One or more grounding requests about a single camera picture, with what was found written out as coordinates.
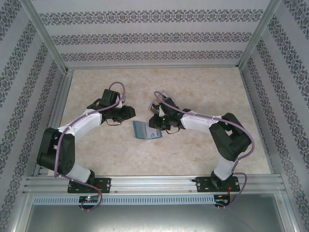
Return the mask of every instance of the aluminum frame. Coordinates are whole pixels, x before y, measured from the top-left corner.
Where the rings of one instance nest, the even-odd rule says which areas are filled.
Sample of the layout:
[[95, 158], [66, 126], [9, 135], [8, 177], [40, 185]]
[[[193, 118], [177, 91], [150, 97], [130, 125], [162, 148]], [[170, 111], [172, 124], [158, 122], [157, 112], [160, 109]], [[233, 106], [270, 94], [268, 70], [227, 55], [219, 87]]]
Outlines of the aluminum frame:
[[54, 61], [59, 67], [61, 74], [65, 74], [68, 67], [66, 66], [66, 63], [64, 62], [60, 52], [58, 51], [57, 46], [55, 45], [51, 35], [48, 33], [48, 30], [44, 25], [39, 13], [36, 11], [32, 0], [20, 0], [20, 3], [22, 4], [35, 29], [37, 30], [46, 47], [48, 48], [49, 53], [52, 55]]
[[[110, 193], [104, 196], [143, 196], [143, 195], [213, 195], [226, 192], [198, 193], [196, 183], [192, 182], [196, 175], [180, 176], [98, 176], [111, 178]], [[244, 177], [237, 175], [242, 187]], [[63, 177], [54, 179], [53, 176], [29, 176], [23, 189], [21, 201], [10, 232], [23, 232], [31, 213], [36, 196], [83, 196], [84, 194], [69, 194], [69, 181]], [[249, 174], [243, 194], [274, 194], [280, 217], [286, 232], [298, 232], [299, 227], [286, 193], [285, 185], [280, 174]]]
[[281, 0], [270, 0], [267, 8], [265, 9], [261, 20], [259, 21], [257, 27], [254, 30], [254, 33], [252, 34], [245, 50], [243, 51], [239, 62], [238, 62], [238, 67], [240, 70], [243, 70], [245, 67], [248, 59], [250, 58], [255, 46], [261, 39], [261, 36], [264, 32], [264, 30], [267, 28], [268, 23], [270, 22], [272, 16], [274, 15], [276, 9], [278, 8]]

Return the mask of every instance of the robotic arm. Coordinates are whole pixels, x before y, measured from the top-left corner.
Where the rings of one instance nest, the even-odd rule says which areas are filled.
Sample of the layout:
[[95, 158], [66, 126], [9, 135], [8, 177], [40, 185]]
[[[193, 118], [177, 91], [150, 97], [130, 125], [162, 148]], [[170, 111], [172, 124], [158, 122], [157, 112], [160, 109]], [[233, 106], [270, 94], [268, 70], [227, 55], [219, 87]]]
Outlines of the robotic arm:
[[[90, 114], [93, 111], [115, 104], [119, 99], [120, 94], [118, 92], [109, 89], [104, 90], [102, 98], [97, 99], [93, 104], [87, 107], [83, 113], [86, 117], [76, 122], [66, 131], [59, 151], [57, 171], [59, 174], [66, 175], [69, 178], [84, 183], [94, 183], [94, 172], [82, 167], [75, 161], [75, 144], [90, 130], [101, 125], [107, 119], [112, 119], [114, 122], [121, 124], [124, 120], [135, 116], [134, 108], [131, 106], [123, 106], [122, 101], [114, 108]], [[45, 130], [37, 157], [37, 163], [40, 166], [54, 170], [59, 138], [70, 124], [71, 123], [57, 129], [48, 128]]]
[[[163, 93], [163, 95], [165, 103], [178, 109], [174, 100], [168, 94]], [[212, 135], [221, 155], [216, 168], [211, 173], [211, 182], [217, 189], [223, 187], [225, 181], [232, 176], [232, 169], [237, 158], [251, 144], [250, 139], [239, 128], [221, 121], [192, 116], [195, 115], [195, 112], [189, 109], [183, 110], [189, 114], [183, 114], [157, 101], [153, 101], [149, 109], [154, 113], [154, 116], [149, 120], [149, 127], [151, 128], [169, 131], [173, 126], [177, 127], [178, 130], [193, 129]], [[227, 113], [224, 116], [216, 116], [216, 118], [225, 119], [242, 127], [240, 122], [231, 113]]]

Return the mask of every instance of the beige tabletop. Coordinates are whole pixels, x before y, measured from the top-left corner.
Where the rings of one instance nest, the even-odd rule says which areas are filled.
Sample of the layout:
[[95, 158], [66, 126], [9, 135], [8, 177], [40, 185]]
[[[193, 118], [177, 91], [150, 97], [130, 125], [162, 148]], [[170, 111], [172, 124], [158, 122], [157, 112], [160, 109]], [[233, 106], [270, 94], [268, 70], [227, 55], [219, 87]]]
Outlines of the beige tabletop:
[[[76, 145], [76, 160], [96, 175], [210, 174], [219, 153], [210, 134], [180, 130], [154, 140], [136, 139], [132, 121], [148, 122], [153, 92], [165, 91], [179, 108], [221, 116], [233, 113], [255, 140], [254, 153], [237, 166], [247, 174], [270, 173], [238, 68], [76, 70], [61, 125], [74, 120], [114, 81], [126, 87], [126, 105], [136, 116], [121, 126], [106, 123]], [[112, 88], [122, 92], [121, 86]]]

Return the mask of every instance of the black mounting plate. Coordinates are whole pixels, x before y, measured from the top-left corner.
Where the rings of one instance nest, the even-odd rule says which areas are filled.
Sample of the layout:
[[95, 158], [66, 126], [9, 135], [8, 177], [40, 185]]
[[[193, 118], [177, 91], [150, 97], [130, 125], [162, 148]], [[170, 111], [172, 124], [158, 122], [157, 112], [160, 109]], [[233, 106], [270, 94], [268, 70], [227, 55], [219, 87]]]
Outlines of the black mounting plate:
[[197, 192], [227, 192], [228, 186], [230, 186], [231, 192], [240, 191], [238, 178], [236, 176], [229, 177], [229, 179], [225, 181], [225, 185], [219, 189], [212, 184], [210, 176], [199, 176], [193, 181], [197, 184]]
[[[111, 179], [110, 178], [95, 178], [94, 186], [99, 188], [102, 193], [110, 193]], [[70, 181], [68, 186], [68, 193], [97, 193], [94, 188], [88, 188], [84, 185]]]

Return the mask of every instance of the ventilation grille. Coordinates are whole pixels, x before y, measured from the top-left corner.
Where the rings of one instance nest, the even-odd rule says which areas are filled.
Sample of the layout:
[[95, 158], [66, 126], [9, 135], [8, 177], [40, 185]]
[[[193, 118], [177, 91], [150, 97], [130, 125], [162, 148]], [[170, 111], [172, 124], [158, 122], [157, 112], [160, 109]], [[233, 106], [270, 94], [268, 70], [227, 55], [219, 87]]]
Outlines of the ventilation grille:
[[37, 196], [33, 205], [77, 205], [79, 196]]
[[[77, 205], [79, 196], [38, 196], [34, 205]], [[213, 195], [103, 196], [101, 205], [214, 204]]]

